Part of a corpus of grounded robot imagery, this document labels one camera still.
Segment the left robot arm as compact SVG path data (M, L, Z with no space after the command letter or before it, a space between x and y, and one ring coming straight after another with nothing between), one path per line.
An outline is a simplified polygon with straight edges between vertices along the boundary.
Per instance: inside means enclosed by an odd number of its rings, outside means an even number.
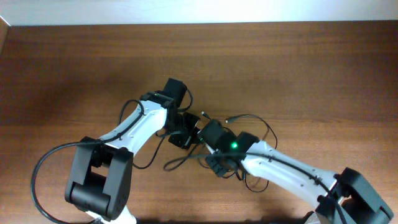
M99 139L83 138L77 146L65 200L92 216L93 223L135 223L127 209L134 156L157 131L182 149L194 142L199 118L181 108L189 92L180 80L168 79L163 90L140 97L137 108Z

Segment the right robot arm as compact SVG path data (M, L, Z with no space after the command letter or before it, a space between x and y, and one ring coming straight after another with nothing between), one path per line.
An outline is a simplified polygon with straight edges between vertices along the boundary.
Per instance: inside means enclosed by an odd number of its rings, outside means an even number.
M213 119L198 132L211 156L236 162L275 183L315 209L320 223L390 223L394 213L368 180L349 167L340 174L312 167L271 147L257 136L227 131Z

